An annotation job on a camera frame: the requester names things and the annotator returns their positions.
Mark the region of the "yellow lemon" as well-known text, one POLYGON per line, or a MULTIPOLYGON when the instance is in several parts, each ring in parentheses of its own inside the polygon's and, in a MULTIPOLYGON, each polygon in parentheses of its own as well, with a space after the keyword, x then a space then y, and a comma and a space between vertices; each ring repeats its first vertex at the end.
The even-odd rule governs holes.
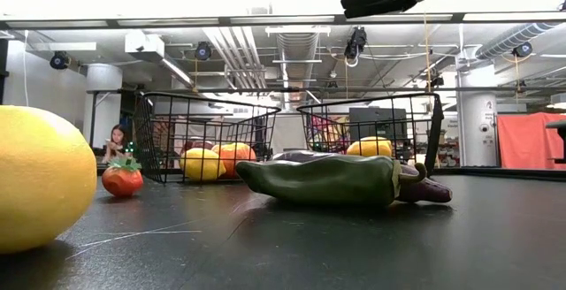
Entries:
POLYGON ((195 181, 213 181, 226 173, 220 156, 210 149, 193 148, 180 156, 180 169, 195 181))
POLYGON ((86 212, 96 182, 94 153, 72 123, 0 105, 0 255, 55 240, 86 212))

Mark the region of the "red cloth partition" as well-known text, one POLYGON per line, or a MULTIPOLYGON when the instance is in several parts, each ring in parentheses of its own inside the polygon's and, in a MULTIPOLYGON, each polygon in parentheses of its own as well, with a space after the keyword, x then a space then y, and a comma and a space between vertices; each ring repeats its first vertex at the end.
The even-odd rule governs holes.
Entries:
POLYGON ((499 115, 501 166, 566 171, 566 164, 555 162, 556 158, 563 158, 562 138, 555 129, 547 129, 548 123, 559 120, 566 120, 566 115, 543 112, 499 115))

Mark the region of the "white round pillar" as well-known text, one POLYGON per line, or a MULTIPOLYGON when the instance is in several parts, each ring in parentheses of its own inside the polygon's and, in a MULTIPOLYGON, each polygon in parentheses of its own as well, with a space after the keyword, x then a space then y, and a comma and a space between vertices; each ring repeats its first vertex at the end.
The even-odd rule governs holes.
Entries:
POLYGON ((115 65, 92 64, 87 69, 83 135, 93 148, 102 148, 119 122, 123 72, 115 65))
MULTIPOLYGON (((496 85, 494 65, 458 72, 459 88, 496 85)), ((493 91, 457 91, 461 166, 497 166, 496 94, 493 91)))

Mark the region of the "black table mat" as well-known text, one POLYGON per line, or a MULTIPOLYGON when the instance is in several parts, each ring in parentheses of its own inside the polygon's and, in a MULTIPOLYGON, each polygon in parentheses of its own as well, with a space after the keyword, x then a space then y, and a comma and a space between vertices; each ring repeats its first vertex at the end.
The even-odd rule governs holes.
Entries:
POLYGON ((303 208, 243 185, 103 189, 0 290, 566 290, 566 182, 445 176, 447 204, 303 208))

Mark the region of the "grey ribbed air duct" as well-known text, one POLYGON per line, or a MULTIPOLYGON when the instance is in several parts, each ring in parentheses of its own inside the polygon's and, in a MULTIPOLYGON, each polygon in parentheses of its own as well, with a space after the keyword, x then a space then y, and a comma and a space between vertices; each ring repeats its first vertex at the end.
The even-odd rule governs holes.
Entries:
POLYGON ((310 85, 319 43, 318 33, 276 35, 279 67, 284 88, 307 88, 310 85))

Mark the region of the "small red tomato green leaves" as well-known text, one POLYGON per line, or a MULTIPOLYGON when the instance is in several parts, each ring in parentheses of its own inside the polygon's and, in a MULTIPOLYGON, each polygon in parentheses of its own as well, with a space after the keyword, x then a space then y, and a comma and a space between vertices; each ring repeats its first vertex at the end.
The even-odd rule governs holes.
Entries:
POLYGON ((104 188, 116 197, 131 197, 143 186, 142 166, 133 157, 113 158, 102 175, 104 188))

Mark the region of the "black hanging ceiling device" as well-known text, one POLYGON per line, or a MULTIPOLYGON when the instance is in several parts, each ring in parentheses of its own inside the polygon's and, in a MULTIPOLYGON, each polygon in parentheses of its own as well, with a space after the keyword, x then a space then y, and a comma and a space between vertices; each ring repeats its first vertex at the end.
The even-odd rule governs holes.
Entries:
POLYGON ((356 27, 347 41, 344 50, 345 65, 347 67, 355 67, 358 64, 364 47, 367 43, 367 34, 364 27, 356 27))

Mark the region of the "yellow bell pepper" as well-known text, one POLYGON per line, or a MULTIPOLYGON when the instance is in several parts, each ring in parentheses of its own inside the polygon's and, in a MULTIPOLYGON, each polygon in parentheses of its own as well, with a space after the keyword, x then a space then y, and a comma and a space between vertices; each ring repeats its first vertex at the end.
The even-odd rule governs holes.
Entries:
POLYGON ((354 156, 393 156, 393 144, 384 137, 368 136, 353 142, 346 151, 354 156))

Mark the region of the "silver spiral air duct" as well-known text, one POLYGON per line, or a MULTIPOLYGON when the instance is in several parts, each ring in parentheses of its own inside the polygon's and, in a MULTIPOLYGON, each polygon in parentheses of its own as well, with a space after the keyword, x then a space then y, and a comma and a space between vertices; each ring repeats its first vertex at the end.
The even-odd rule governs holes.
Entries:
POLYGON ((477 49, 475 58, 487 60, 498 57, 559 25, 561 22, 533 22, 512 27, 477 49))

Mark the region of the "purple eggplant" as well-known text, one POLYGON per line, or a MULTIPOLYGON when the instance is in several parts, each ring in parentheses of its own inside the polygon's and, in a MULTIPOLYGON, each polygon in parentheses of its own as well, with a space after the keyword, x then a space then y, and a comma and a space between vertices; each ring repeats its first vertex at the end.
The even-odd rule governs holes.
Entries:
MULTIPOLYGON (((303 163, 325 156, 335 156, 335 153, 322 153, 299 149, 278 153, 272 157, 272 160, 286 160, 303 163)), ((396 200, 400 202, 424 201, 445 203, 452 200, 452 191, 441 183, 425 177, 418 183, 401 185, 400 193, 396 200)))

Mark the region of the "person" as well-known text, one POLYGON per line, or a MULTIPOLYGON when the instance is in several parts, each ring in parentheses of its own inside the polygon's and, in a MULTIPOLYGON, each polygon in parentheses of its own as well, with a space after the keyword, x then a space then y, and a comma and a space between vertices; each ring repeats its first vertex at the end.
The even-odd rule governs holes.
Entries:
POLYGON ((111 137, 106 142, 103 164, 108 164, 115 157, 131 157, 129 143, 125 127, 121 124, 115 125, 111 129, 111 137))

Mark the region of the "black aluminium table frame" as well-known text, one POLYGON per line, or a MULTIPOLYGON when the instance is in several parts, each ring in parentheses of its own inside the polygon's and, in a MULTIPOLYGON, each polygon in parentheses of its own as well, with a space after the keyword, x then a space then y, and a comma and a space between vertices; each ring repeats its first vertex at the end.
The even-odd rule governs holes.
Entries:
MULTIPOLYGON (((503 177, 514 179, 539 179, 539 180, 556 180, 566 181, 565 170, 524 170, 524 169, 501 169, 491 167, 463 167, 463 168, 441 168, 433 169, 427 174, 430 178, 432 175, 465 175, 465 176, 484 176, 484 177, 503 177)), ((191 181, 189 177, 181 169, 158 170, 156 173, 149 172, 144 174, 141 171, 143 179, 152 179, 156 182, 166 183, 169 181, 191 181)), ((283 175, 285 179, 357 179, 362 178, 361 175, 347 175, 338 172, 300 172, 296 175, 283 175)))

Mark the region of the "dark red apple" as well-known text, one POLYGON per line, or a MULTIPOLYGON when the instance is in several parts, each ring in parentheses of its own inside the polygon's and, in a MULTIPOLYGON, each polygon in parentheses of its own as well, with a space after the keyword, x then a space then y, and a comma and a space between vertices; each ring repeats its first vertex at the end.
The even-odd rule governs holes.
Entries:
POLYGON ((184 145, 182 146, 182 151, 185 152, 194 148, 212 149, 213 146, 214 144, 210 141, 203 139, 189 139, 185 141, 184 145))

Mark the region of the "long green chili pepper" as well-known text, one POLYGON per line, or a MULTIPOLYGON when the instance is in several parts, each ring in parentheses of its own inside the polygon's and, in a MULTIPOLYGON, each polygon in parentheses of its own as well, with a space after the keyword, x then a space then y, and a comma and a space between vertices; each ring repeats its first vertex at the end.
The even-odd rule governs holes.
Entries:
POLYGON ((386 207, 399 196, 401 186, 426 177, 424 164, 415 167, 416 174, 407 174, 391 157, 331 155, 308 162, 242 161, 235 171, 252 191, 284 202, 386 207))

